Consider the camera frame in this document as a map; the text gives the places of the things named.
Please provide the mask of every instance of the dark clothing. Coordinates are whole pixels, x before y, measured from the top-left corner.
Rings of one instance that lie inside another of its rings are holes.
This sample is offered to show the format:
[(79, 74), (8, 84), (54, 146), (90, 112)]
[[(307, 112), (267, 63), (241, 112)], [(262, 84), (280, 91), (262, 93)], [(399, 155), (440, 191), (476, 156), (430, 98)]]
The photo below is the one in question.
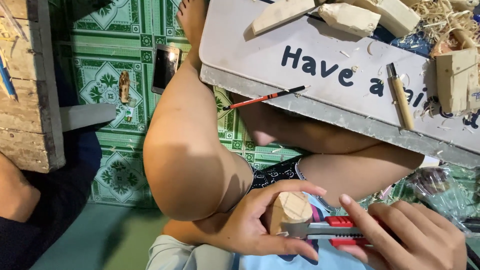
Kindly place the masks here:
[[(78, 98), (58, 65), (55, 75), (60, 107), (78, 105)], [(101, 149), (95, 132), (83, 128), (63, 135), (66, 165), (48, 174), (22, 171), (37, 188), (40, 201), (30, 219), (0, 218), (0, 270), (29, 269), (75, 221), (90, 196), (100, 168)]]

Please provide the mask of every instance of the finger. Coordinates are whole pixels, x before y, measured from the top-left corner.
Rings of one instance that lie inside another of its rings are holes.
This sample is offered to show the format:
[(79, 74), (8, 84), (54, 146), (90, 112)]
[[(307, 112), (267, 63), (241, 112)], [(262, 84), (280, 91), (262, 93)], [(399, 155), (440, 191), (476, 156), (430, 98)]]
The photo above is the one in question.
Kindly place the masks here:
[(392, 236), (390, 236), (365, 210), (350, 196), (340, 196), (340, 204), (347, 211), (362, 234), (391, 264), (399, 269), (413, 256), (405, 250)]
[(325, 196), (326, 190), (308, 181), (299, 179), (281, 180), (262, 188), (258, 193), (255, 204), (268, 206), (272, 204), (281, 192), (303, 191), (312, 195)]
[(318, 261), (317, 251), (301, 239), (264, 234), (260, 237), (258, 242), (257, 250), (261, 256), (270, 254), (300, 254)]
[(400, 210), (424, 235), (439, 237), (442, 230), (416, 207), (406, 201), (396, 201), (391, 207)]
[(385, 258), (369, 246), (358, 245), (339, 245), (336, 247), (340, 251), (350, 253), (354, 258), (361, 261), (364, 264), (368, 264), (375, 270), (390, 270), (390, 266)]
[(402, 211), (384, 203), (373, 203), (368, 207), (368, 213), (383, 221), (409, 249), (427, 248), (428, 238)]
[(437, 225), (440, 229), (445, 230), (447, 232), (457, 231), (458, 228), (455, 227), (448, 219), (442, 217), (439, 213), (428, 209), (423, 204), (414, 203), (413, 207), (420, 211), (425, 217), (431, 220), (435, 225)]

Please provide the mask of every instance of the pencil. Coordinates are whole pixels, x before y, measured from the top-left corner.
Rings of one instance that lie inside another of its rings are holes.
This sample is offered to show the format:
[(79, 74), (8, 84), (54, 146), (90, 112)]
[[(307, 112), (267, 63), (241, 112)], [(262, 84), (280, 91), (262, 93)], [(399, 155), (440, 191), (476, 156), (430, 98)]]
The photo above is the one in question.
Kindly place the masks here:
[(387, 65), (388, 77), (392, 80), (393, 89), (395, 90), (396, 99), (398, 100), (398, 105), (400, 107), (400, 112), (402, 113), (403, 123), (405, 124), (405, 129), (413, 130), (413, 118), (408, 107), (407, 97), (403, 91), (403, 83), (396, 73), (395, 66), (393, 63)]
[(263, 96), (261, 98), (254, 98), (254, 99), (251, 99), (251, 100), (248, 100), (248, 101), (232, 104), (230, 106), (225, 106), (222, 109), (223, 110), (231, 110), (231, 109), (241, 107), (241, 106), (245, 106), (245, 105), (248, 105), (248, 104), (252, 104), (252, 103), (255, 103), (255, 102), (261, 102), (261, 101), (264, 101), (264, 100), (269, 100), (269, 99), (272, 99), (272, 98), (277, 98), (277, 97), (285, 96), (285, 95), (288, 95), (288, 94), (296, 93), (296, 92), (302, 91), (302, 90), (304, 90), (306, 88), (309, 88), (309, 87), (311, 87), (311, 86), (299, 86), (299, 87), (296, 87), (296, 88), (283, 90), (281, 92), (274, 93), (274, 94), (271, 94), (271, 95), (266, 95), (266, 96)]

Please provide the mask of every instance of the phone screen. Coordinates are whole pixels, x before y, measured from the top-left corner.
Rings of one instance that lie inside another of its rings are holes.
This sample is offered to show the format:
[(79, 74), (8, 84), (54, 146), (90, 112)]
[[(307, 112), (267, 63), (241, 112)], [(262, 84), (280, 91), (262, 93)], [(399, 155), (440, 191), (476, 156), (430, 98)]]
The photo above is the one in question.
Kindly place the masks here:
[(165, 89), (177, 71), (178, 54), (166, 50), (157, 49), (155, 70), (153, 75), (153, 87)]

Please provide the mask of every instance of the orange pencil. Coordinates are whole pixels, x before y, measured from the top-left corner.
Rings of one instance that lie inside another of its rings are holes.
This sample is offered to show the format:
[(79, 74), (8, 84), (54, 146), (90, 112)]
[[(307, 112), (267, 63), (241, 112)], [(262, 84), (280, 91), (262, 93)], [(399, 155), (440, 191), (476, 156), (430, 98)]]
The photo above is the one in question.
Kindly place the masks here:
[(311, 87), (311, 86), (299, 86), (299, 87), (296, 87), (296, 88), (292, 88), (292, 89), (289, 89), (289, 90), (284, 90), (284, 91), (274, 93), (274, 94), (271, 94), (271, 95), (266, 95), (266, 96), (263, 96), (261, 98), (254, 98), (252, 100), (240, 102), (240, 103), (237, 103), (237, 104), (232, 104), (230, 106), (225, 106), (222, 109), (223, 110), (230, 110), (230, 109), (234, 109), (234, 108), (237, 108), (237, 107), (240, 107), (240, 106), (252, 104), (252, 103), (255, 103), (255, 102), (260, 102), (260, 101), (269, 100), (269, 99), (272, 99), (272, 98), (285, 96), (285, 95), (288, 95), (288, 94), (292, 94), (292, 93), (302, 91), (302, 90), (304, 90), (308, 87)]

